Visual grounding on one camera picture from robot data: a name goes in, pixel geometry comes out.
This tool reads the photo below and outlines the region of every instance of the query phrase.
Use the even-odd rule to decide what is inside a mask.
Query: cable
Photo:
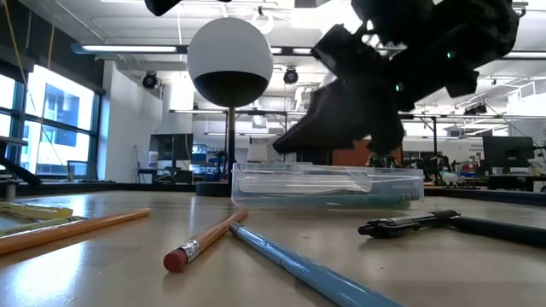
[[[62,168],[68,174],[68,180],[70,182],[72,182],[73,181],[72,174],[68,170],[67,166],[64,165],[64,163],[62,163],[61,156],[59,156],[59,154],[55,150],[55,146],[53,146],[53,141],[51,140],[51,137],[49,137],[49,135],[47,133],[45,133],[44,119],[43,119],[44,113],[42,113],[42,117],[38,116],[38,110],[36,109],[36,104],[34,103],[34,99],[32,98],[32,93],[30,92],[30,90],[28,90],[28,82],[26,80],[25,71],[23,70],[23,64],[22,64],[22,61],[21,61],[21,58],[20,58],[19,48],[17,47],[17,41],[15,40],[14,27],[13,27],[13,24],[11,23],[11,16],[9,14],[8,1],[4,2],[4,8],[5,8],[5,12],[6,12],[6,20],[8,21],[9,34],[11,36],[11,42],[14,45],[14,51],[15,51],[15,56],[17,58],[17,64],[19,65],[20,74],[21,74],[21,77],[23,78],[23,82],[25,83],[26,92],[28,93],[28,96],[31,99],[32,108],[34,109],[34,113],[36,114],[36,116],[38,118],[38,122],[40,123],[40,128],[41,128],[41,131],[42,131],[42,135],[45,136],[45,138],[48,140],[49,144],[51,145],[51,148],[53,149],[53,152],[55,153],[55,156],[57,157],[57,159],[61,163]],[[52,29],[51,29],[51,39],[49,40],[49,55],[48,55],[48,62],[49,63],[48,63],[48,66],[51,64],[51,55],[52,55],[52,51],[53,51],[53,36],[55,35],[55,16],[53,16],[53,19],[54,19],[54,21],[53,21]]]
[[[514,126],[512,123],[510,123],[508,120],[506,120],[501,114],[499,114],[497,111],[495,111],[494,108],[492,108],[489,104],[487,104],[487,102],[483,101],[482,102],[491,110],[493,111],[494,114],[496,114],[499,118],[501,118],[502,120],[504,120],[506,122],[506,124],[508,124],[510,127],[514,128],[514,130],[518,131],[522,136],[524,137],[529,137],[527,136],[525,133],[521,132],[521,130],[519,130],[516,126]],[[535,144],[535,146],[537,146],[540,150],[540,153],[542,154],[543,156],[543,161],[544,161],[544,166],[546,167],[546,157],[544,156],[544,151],[542,148],[540,148],[540,146],[538,145],[537,142],[535,142],[535,140],[532,139],[532,142],[533,144]]]

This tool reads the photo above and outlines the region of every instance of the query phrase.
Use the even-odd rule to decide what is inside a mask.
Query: ceiling
[[[46,20],[56,16],[56,25],[81,43],[146,43],[146,44],[189,44],[196,31],[208,21],[232,16],[251,21],[256,14],[258,3],[274,20],[273,30],[266,34],[271,45],[312,47],[322,36],[317,22],[306,22],[302,16],[309,9],[294,9],[294,0],[233,0],[221,3],[201,0],[183,2],[186,4],[172,9],[162,17],[154,17],[139,0],[20,0]],[[266,21],[256,21],[262,26]],[[516,49],[546,50],[546,10],[532,10],[520,21]],[[147,63],[181,63],[180,55],[127,55],[124,61],[135,62],[131,70],[143,74]],[[320,83],[328,70],[310,57],[276,57],[275,71],[265,95],[293,97],[297,86],[285,86],[282,76],[287,66],[297,67],[300,83]],[[502,107],[506,104],[505,94],[516,89],[522,79],[545,77],[546,61],[496,61],[479,69],[481,74],[477,95],[482,95],[491,105]],[[165,80],[176,72],[158,72]],[[473,96],[450,99],[441,90],[417,103],[417,112],[451,112],[454,106],[469,101]]]

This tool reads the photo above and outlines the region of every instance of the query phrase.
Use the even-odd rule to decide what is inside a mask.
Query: chair
[[[68,176],[69,182],[74,182],[77,180],[99,180],[96,164],[94,162],[67,161],[67,167],[68,171],[70,172],[70,176]]]

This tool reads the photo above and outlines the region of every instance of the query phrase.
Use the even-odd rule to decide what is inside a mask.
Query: computer monitor
[[[150,136],[150,151],[157,152],[160,161],[190,160],[193,145],[194,135],[191,133]]]
[[[535,158],[533,141],[524,136],[483,136],[487,167],[528,167]]]

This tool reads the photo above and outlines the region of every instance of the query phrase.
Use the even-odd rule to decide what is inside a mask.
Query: orange pencil
[[[140,217],[146,217],[149,213],[150,209],[148,208],[139,209],[129,213],[90,218],[84,221],[72,222],[46,229],[38,229],[20,235],[3,237],[0,238],[0,255],[112,226],[117,223],[127,222]]]
[[[190,261],[206,250],[215,240],[228,231],[229,225],[239,222],[248,215],[248,209],[240,209],[231,216],[215,223],[204,232],[185,241],[181,246],[166,254],[163,266],[172,273],[180,273]]]

